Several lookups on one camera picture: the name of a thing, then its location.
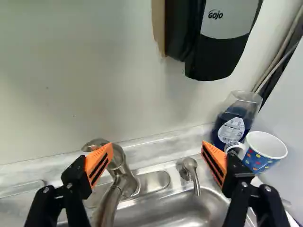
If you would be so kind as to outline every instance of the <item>dish soap bottle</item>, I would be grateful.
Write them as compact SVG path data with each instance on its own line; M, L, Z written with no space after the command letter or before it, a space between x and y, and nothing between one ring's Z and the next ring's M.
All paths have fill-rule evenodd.
M226 143L242 141L260 110L262 98L256 93L232 91L223 104L213 131L213 144L224 150Z

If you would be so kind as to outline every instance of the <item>bottle label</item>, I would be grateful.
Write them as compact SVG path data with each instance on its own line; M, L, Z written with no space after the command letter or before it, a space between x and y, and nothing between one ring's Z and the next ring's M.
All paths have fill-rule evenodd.
M222 125L218 130L218 138L223 143L239 141L245 131L244 121L240 117L234 117Z

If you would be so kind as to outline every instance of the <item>faucet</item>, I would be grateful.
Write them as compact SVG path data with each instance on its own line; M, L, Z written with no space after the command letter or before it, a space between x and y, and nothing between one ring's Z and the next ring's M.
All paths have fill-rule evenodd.
M197 175L198 164L196 160L191 157L187 157L182 161L182 167L180 169L181 177L186 181L194 181L194 193L196 196L200 195L200 183Z
M105 139L94 139L86 143L82 147L82 151L94 151L109 141ZM97 227L112 227L117 206L121 197L129 198L139 187L139 183L129 169L125 153L121 146L112 143L113 158L107 166L109 174L113 177L113 182L108 190L103 195L96 212L94 212L94 219Z

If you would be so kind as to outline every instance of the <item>gojo logo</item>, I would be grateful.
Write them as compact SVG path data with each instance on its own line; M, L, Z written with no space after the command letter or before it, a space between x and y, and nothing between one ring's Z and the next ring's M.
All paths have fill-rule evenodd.
M212 19L221 19L223 17L223 13L217 9L213 9L208 12L208 18Z

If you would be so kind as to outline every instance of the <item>screw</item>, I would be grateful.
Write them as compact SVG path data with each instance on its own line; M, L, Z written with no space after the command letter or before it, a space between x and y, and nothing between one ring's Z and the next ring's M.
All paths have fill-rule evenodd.
M44 188L43 193L47 193L49 191L49 187Z
M66 186L67 189L70 189L71 187L72 187L72 183L68 183Z
M247 183L246 183L246 182L242 181L241 184L242 184L242 186L243 186L244 188L247 188Z
M267 185L265 186L265 190L268 191L268 192L271 192L271 188Z

